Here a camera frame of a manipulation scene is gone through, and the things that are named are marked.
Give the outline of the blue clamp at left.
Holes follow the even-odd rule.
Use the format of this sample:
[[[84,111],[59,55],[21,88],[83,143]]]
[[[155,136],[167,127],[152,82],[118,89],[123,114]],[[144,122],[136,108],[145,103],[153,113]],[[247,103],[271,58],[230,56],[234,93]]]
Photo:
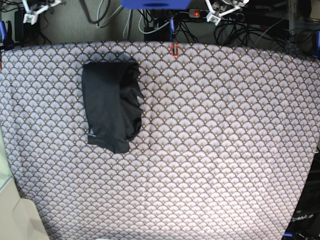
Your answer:
[[[10,20],[7,21],[7,26],[3,20],[0,21],[0,36],[2,40],[1,50],[12,50],[15,47],[12,39],[12,22]]]

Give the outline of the cream plastic bin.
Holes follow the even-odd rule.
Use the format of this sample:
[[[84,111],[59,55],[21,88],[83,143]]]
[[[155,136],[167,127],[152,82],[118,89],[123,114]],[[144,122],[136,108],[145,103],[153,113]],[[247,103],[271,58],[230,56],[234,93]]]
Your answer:
[[[35,204],[20,197],[0,140],[0,238],[2,240],[48,240]]]

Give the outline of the black power strip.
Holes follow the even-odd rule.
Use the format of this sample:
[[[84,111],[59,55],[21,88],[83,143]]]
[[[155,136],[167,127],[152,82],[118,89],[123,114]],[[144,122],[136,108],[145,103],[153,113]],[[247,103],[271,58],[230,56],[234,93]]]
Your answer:
[[[225,16],[238,11],[240,8],[231,8],[225,11],[217,10],[204,10],[204,9],[190,9],[187,11],[188,16],[193,19],[205,19],[207,22],[218,24]]]

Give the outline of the blue clamp at right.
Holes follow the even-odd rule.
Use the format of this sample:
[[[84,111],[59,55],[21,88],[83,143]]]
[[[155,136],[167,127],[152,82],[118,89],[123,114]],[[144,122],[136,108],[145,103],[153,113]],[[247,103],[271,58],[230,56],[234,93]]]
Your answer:
[[[313,43],[312,56],[320,59],[320,31],[317,30],[315,34],[315,42]]]

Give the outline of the red and black clamp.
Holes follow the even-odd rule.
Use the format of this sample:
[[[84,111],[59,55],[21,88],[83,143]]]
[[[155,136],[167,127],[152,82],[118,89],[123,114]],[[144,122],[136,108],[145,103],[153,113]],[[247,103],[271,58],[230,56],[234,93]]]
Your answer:
[[[171,55],[174,58],[177,58],[179,56],[179,45],[178,45],[178,43],[172,43],[171,44]]]

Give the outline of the black OpenArm box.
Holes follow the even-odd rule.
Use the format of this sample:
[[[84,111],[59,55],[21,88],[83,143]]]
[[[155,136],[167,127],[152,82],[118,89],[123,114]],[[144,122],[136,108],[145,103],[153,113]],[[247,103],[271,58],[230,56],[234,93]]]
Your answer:
[[[298,204],[283,240],[318,240],[320,238],[320,153],[312,165]]]

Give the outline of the blue clamp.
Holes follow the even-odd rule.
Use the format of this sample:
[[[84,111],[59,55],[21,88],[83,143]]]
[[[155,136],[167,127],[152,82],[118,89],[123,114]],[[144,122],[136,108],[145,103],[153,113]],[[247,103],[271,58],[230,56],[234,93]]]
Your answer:
[[[317,30],[315,34],[315,42],[313,43],[312,56],[320,59],[320,31]]]
[[[7,21],[7,26],[3,20],[0,21],[0,36],[2,40],[1,50],[12,50],[15,47],[12,39],[12,22],[10,20]]]

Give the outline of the fan-patterned tablecloth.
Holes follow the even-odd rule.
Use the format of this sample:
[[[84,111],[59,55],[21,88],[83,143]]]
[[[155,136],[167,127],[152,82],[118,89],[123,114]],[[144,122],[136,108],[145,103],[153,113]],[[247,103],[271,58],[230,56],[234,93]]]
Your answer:
[[[81,78],[135,61],[127,153],[88,143]],[[318,60],[252,48],[85,42],[2,54],[0,125],[22,196],[53,240],[279,240],[320,137]]]

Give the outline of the dark grey T-shirt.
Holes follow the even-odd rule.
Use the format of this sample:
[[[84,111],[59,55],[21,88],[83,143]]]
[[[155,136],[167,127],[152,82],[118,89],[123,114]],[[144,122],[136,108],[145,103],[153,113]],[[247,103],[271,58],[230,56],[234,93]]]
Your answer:
[[[90,62],[83,66],[81,85],[90,145],[115,154],[129,151],[129,142],[142,126],[138,99],[144,96],[139,75],[135,61]]]

